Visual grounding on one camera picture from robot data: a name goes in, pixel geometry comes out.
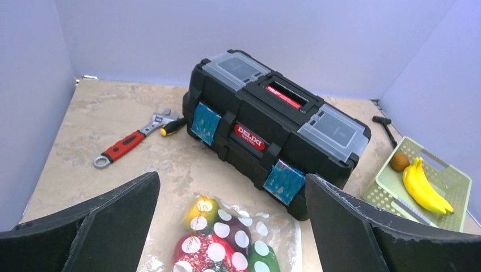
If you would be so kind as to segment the yellow lemon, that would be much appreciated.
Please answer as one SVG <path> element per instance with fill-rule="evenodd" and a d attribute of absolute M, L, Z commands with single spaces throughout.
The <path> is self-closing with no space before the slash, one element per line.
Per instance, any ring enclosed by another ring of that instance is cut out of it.
<path fill-rule="evenodd" d="M 206 196 L 198 197 L 184 216 L 184 226 L 194 231 L 213 227 L 218 220 L 219 209 L 218 202 L 213 198 Z"/>

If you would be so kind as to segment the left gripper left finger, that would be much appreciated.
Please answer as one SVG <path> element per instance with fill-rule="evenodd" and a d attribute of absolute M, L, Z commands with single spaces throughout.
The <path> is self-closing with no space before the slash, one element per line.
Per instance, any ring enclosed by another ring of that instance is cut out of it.
<path fill-rule="evenodd" d="M 161 182 L 145 173 L 1 233 L 2 271 L 136 271 Z"/>

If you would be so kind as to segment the clear zip top bag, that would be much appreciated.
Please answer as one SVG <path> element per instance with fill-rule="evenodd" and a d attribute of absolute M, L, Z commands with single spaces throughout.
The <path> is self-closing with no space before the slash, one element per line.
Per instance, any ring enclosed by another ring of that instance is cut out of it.
<path fill-rule="evenodd" d="M 180 224 L 168 271 L 302 271 L 300 226 L 285 212 L 196 193 Z"/>

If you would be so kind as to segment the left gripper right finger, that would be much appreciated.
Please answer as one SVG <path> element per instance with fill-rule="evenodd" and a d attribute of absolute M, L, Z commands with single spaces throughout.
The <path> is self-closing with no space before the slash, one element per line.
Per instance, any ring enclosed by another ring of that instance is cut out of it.
<path fill-rule="evenodd" d="M 306 176 L 324 271 L 479 271 L 480 236 L 420 224 Z"/>

